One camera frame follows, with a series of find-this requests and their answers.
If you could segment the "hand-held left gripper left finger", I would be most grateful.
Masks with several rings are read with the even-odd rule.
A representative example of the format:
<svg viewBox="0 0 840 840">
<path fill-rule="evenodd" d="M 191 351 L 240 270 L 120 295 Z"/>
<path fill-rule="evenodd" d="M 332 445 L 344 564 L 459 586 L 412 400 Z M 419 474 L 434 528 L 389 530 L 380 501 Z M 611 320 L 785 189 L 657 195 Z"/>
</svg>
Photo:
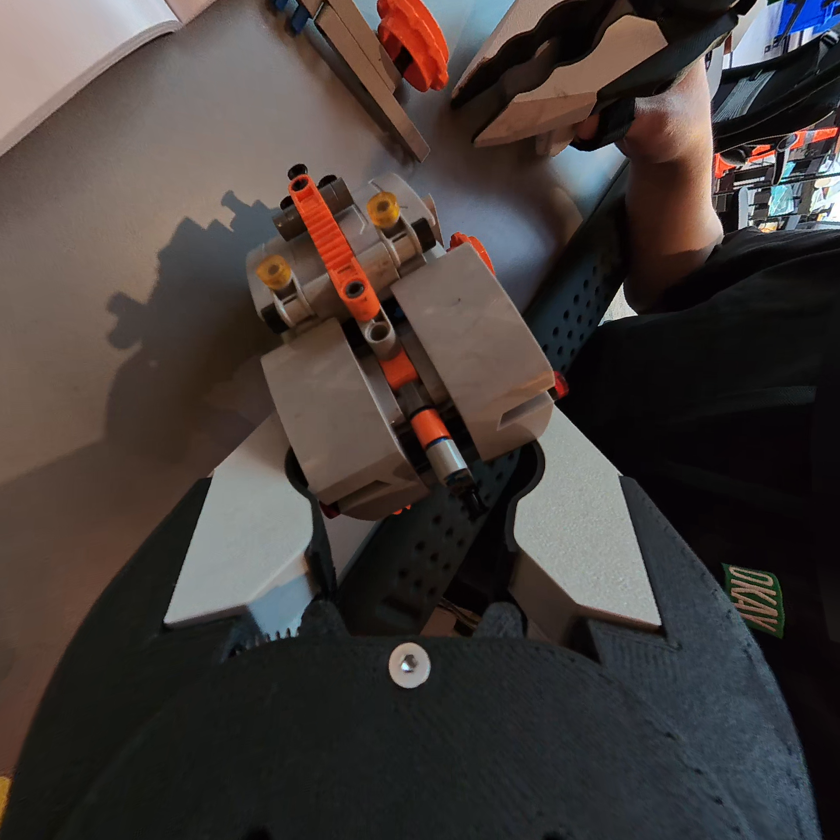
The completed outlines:
<svg viewBox="0 0 840 840">
<path fill-rule="evenodd" d="M 297 477 L 277 414 L 215 468 L 164 616 L 169 628 L 229 617 L 297 634 L 337 588 L 322 510 Z"/>
</svg>

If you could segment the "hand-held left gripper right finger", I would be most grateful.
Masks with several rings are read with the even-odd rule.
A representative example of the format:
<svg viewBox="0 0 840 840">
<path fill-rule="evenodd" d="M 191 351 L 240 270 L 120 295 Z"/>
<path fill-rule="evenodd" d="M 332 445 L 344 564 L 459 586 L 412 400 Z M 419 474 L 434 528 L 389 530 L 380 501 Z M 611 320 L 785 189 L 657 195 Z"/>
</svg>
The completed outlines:
<svg viewBox="0 0 840 840">
<path fill-rule="evenodd" d="M 506 522 L 508 590 L 527 637 L 567 643 L 585 618 L 660 631 L 618 470 L 558 407 L 532 451 L 534 475 Z"/>
</svg>

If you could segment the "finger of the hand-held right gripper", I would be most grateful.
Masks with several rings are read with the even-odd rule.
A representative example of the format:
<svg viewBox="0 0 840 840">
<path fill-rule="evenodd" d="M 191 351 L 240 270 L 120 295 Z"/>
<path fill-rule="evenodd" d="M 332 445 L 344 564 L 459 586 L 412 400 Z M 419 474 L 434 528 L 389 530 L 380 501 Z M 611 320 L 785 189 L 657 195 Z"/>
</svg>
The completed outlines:
<svg viewBox="0 0 840 840">
<path fill-rule="evenodd" d="M 555 67 L 541 83 L 524 75 L 536 70 L 535 60 L 518 72 L 510 70 L 475 99 L 482 101 L 486 116 L 472 144 L 484 149 L 533 139 L 537 155 L 559 154 L 571 144 L 575 126 L 596 109 L 600 88 L 628 69 L 630 59 L 649 56 L 664 45 L 653 23 L 628 14 L 608 26 L 589 55 Z"/>
<path fill-rule="evenodd" d="M 589 55 L 609 25 L 633 13 L 633 4 L 623 1 L 515 2 L 455 84 L 451 108 L 463 108 L 534 60 L 536 70 L 525 77 L 545 81 L 555 67 Z"/>
</svg>

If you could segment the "grey beam with orange gear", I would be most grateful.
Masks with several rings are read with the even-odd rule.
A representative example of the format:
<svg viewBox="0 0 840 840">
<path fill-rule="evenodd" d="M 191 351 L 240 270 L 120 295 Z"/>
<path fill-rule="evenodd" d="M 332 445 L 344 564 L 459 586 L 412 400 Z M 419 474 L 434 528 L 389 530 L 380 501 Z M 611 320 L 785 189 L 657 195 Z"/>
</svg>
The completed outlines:
<svg viewBox="0 0 840 840">
<path fill-rule="evenodd" d="M 288 20 L 299 35 L 313 22 L 383 113 L 403 148 L 424 162 L 429 147 L 398 101 L 406 82 L 419 92 L 448 84 L 448 46 L 436 18 L 421 1 L 378 1 L 373 28 L 353 1 L 300 1 Z"/>
</svg>

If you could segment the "grey toy brick robot model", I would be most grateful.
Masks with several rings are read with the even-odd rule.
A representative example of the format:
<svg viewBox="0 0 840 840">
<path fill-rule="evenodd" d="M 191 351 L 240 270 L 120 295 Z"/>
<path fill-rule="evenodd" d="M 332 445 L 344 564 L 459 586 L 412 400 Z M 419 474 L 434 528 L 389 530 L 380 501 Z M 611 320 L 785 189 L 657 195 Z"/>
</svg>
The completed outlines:
<svg viewBox="0 0 840 840">
<path fill-rule="evenodd" d="M 379 520 L 442 487 L 470 519 L 479 465 L 537 441 L 562 382 L 477 238 L 445 243 L 434 202 L 398 175 L 352 191 L 287 174 L 277 234 L 246 260 L 261 361 L 310 492 L 330 517 Z"/>
</svg>

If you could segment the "person's right hand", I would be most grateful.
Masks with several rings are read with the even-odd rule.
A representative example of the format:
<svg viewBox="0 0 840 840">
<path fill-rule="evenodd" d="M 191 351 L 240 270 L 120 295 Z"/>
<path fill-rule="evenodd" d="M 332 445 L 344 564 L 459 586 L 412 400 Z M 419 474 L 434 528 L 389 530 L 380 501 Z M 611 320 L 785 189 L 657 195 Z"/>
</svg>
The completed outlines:
<svg viewBox="0 0 840 840">
<path fill-rule="evenodd" d="M 636 100 L 634 120 L 618 148 L 633 163 L 711 160 L 711 99 L 703 58 L 693 62 L 665 92 Z"/>
</svg>

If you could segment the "background storage shelf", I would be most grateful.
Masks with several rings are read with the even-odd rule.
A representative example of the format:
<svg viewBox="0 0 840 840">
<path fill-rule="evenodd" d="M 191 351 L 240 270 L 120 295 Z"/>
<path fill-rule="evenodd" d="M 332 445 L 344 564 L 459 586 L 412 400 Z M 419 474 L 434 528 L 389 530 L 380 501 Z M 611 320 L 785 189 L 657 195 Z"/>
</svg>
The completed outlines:
<svg viewBox="0 0 840 840">
<path fill-rule="evenodd" d="M 709 63 L 723 230 L 813 226 L 838 162 L 838 2 L 757 2 Z"/>
</svg>

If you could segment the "person's black shirt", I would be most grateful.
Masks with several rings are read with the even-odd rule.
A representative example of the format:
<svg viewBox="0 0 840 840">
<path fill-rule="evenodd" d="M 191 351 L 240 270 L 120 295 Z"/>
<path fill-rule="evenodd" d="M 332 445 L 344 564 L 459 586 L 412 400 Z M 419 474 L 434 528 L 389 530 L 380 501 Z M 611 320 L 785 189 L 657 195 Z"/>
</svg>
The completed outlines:
<svg viewBox="0 0 840 840">
<path fill-rule="evenodd" d="M 565 401 L 752 630 L 825 838 L 839 819 L 838 300 L 838 229 L 743 229 L 650 313 L 598 328 Z"/>
</svg>

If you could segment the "black perforated panel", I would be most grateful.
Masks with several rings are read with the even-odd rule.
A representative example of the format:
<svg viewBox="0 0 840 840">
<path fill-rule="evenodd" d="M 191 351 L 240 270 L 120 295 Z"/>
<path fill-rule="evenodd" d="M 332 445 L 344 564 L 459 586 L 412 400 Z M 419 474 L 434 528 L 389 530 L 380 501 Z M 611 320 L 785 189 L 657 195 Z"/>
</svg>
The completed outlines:
<svg viewBox="0 0 840 840">
<path fill-rule="evenodd" d="M 525 312 L 548 361 L 563 375 L 623 282 L 626 183 L 623 164 Z M 536 467 L 533 445 L 479 466 L 479 493 L 489 512 L 475 521 L 448 493 L 433 490 L 379 524 L 339 584 L 338 608 L 350 633 L 419 635 L 444 599 L 473 613 L 510 600 L 513 559 L 505 529 L 513 498 Z"/>
</svg>

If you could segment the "open instruction booklet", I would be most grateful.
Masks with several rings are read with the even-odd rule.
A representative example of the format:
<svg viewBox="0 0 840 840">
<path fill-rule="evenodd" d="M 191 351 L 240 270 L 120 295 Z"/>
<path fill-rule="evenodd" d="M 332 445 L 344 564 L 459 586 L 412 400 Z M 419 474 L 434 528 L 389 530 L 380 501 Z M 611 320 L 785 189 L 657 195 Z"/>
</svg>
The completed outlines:
<svg viewBox="0 0 840 840">
<path fill-rule="evenodd" d="M 2 1 L 1 153 L 103 71 L 209 1 Z"/>
</svg>

